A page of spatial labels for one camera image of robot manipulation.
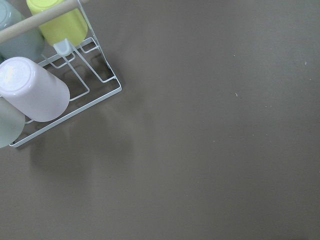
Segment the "yellow cup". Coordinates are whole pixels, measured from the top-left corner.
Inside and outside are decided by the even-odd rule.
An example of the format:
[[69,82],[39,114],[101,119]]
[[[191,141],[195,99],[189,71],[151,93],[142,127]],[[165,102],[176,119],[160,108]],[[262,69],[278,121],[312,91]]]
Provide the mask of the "yellow cup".
[[[58,4],[61,0],[28,0],[26,2],[32,15],[39,14]],[[68,39],[74,46],[79,45],[88,34],[87,22],[78,9],[73,9],[39,26],[46,41],[54,44]]]

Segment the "pink cup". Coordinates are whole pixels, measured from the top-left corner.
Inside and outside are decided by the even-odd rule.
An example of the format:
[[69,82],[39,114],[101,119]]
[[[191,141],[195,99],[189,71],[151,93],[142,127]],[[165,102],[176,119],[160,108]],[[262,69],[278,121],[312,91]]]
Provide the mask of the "pink cup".
[[58,118],[70,102],[67,85],[26,57],[0,64],[0,95],[36,122]]

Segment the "white cup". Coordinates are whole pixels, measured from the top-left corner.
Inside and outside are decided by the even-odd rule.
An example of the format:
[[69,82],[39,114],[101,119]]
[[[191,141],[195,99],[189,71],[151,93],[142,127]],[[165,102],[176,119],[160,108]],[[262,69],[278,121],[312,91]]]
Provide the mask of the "white cup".
[[25,126],[25,115],[0,98],[0,147],[6,147],[14,142]]

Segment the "grey cup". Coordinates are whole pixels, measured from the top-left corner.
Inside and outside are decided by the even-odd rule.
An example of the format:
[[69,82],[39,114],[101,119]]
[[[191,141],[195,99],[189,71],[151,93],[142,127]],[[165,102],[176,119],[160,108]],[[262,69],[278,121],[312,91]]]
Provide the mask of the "grey cup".
[[[13,26],[25,17],[9,2],[0,2],[0,29],[4,30]],[[45,47],[45,40],[37,28],[20,34],[0,45],[0,57],[9,59],[13,57],[25,57],[36,61],[42,54]]]

